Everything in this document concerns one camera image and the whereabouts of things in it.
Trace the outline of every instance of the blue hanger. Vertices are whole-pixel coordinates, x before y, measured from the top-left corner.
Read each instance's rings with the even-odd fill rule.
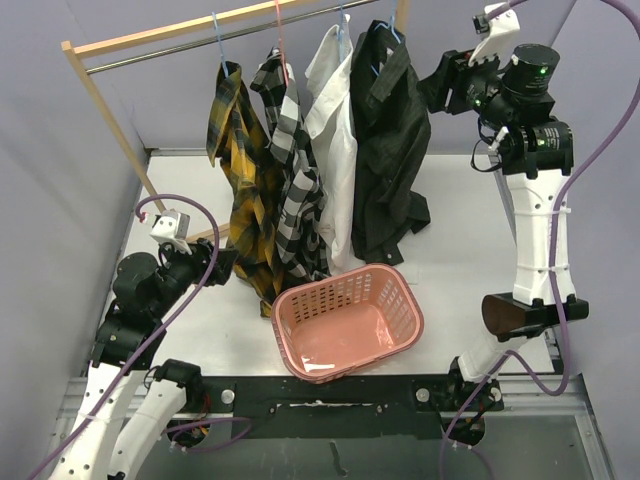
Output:
[[[340,25],[338,26],[338,45],[340,46],[340,63],[344,62],[344,0],[340,1]]]
[[[227,61],[224,58],[224,49],[222,48],[222,38],[220,38],[220,30],[218,29],[218,17],[216,12],[211,12],[213,17],[213,26],[216,29],[216,36],[218,37],[218,47],[220,47],[220,62],[222,63],[222,70],[224,71],[225,78],[229,77],[229,69],[227,68]]]
[[[376,25],[376,28],[374,28],[373,31],[375,32],[380,27],[386,28],[387,30],[391,31],[391,33],[393,34],[393,37],[398,41],[398,43],[402,43],[402,41],[400,40],[400,37],[396,33],[396,28],[395,28],[397,4],[398,4],[398,0],[393,0],[393,7],[392,7],[393,10],[391,11],[391,18],[389,19],[389,24],[385,25],[384,23],[380,22],[378,25]],[[371,70],[373,70],[373,73],[376,74],[376,77],[380,76],[380,72],[378,72],[378,70],[376,70],[376,67],[374,67],[373,65],[371,65]]]

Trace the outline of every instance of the gray wall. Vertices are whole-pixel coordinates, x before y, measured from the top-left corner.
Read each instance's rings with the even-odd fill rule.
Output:
[[[68,0],[70,8],[91,41],[104,40],[139,30],[154,28],[207,15],[218,11],[256,3],[256,0],[234,2],[189,0],[183,2],[152,0],[112,0],[97,2]],[[284,16],[325,6],[338,0],[321,0],[312,6],[286,10]],[[468,49],[478,44],[471,17],[482,11],[492,0],[413,0],[407,27],[407,42],[414,66],[421,76],[429,75],[438,65],[442,53],[451,49]],[[551,44],[574,0],[535,0],[519,9],[522,33],[520,43]],[[374,18],[387,19],[391,0],[352,9],[351,36],[353,42],[366,31]],[[257,22],[271,21],[259,19]],[[324,15],[284,27],[285,50],[300,85],[306,85],[304,71],[313,58],[327,29],[338,21],[338,14]],[[243,25],[222,27],[222,32]],[[213,35],[201,32],[188,38]],[[277,42],[277,31],[270,30],[225,42],[228,60],[243,66],[245,82],[250,83],[269,49]],[[174,45],[175,40],[164,44]],[[123,58],[130,52],[149,51],[149,47],[105,56],[102,60]],[[132,123],[145,146],[152,148],[203,148],[206,123],[215,90],[215,75],[220,62],[217,45],[171,55],[105,72],[115,86]],[[262,103],[254,97],[254,107],[262,115]],[[309,96],[304,97],[309,105]],[[437,116],[433,122],[432,152],[467,153],[476,140],[472,115],[456,118]]]
[[[80,373],[137,190],[60,50],[85,38],[63,0],[0,15],[0,477],[43,458]],[[101,87],[114,108],[117,95]],[[142,156],[142,145],[120,112]]]
[[[640,0],[625,0],[640,12]],[[629,104],[640,76],[631,24],[597,0],[578,0],[554,47],[562,55],[551,88],[572,127],[580,163]],[[618,478],[640,477],[638,272],[640,113],[573,188],[571,270],[591,317],[571,326],[575,371],[584,373]]]

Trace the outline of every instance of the metal rod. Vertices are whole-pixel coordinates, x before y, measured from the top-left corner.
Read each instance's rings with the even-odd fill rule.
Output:
[[[345,3],[342,8],[347,10],[349,8],[360,7],[362,5],[367,5],[368,3],[374,3],[378,0],[358,0],[356,2]],[[293,17],[285,18],[282,20],[283,25],[288,25],[289,23],[299,22],[301,20],[306,20],[308,18],[313,18],[318,15],[324,15],[325,13],[332,13],[340,11],[340,5],[335,7],[328,7],[322,10],[317,10],[315,12],[303,13],[301,15],[296,15]],[[238,30],[236,32],[226,33],[221,35],[222,41],[230,40],[232,38],[244,37],[245,35],[250,35],[256,32],[262,32],[264,30],[268,30],[270,28],[275,28],[278,26],[277,22],[269,22],[263,23],[262,25],[256,25],[255,27],[245,28],[243,30]],[[157,50],[155,52],[145,53],[143,55],[138,55],[137,57],[125,58],[124,60],[120,60],[113,63],[107,63],[106,65],[101,65],[99,67],[88,68],[87,74],[93,75],[94,73],[105,72],[107,70],[112,70],[114,68],[124,67],[125,65],[131,65],[133,63],[144,62],[145,60],[151,60],[152,58],[164,57],[165,55],[171,55],[173,53],[184,52],[186,50],[191,50],[193,48],[203,47],[205,45],[211,45],[212,43],[217,43],[217,37],[209,37],[203,38],[202,40],[196,40],[195,42],[185,43],[183,45],[177,45],[171,48],[165,48],[164,50]]]

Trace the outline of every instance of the basket bottom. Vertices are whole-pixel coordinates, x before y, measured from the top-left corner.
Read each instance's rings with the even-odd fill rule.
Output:
[[[300,323],[291,340],[299,365],[316,374],[369,363],[395,347],[382,312],[362,303]]]

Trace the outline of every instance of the black shirt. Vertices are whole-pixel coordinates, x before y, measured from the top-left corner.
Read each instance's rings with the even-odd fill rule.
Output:
[[[396,31],[398,43],[385,26],[375,30],[379,23],[360,35],[352,62],[358,155],[351,241],[367,263],[397,265],[403,261],[398,242],[431,221],[427,200],[411,191],[431,125],[404,36]]]

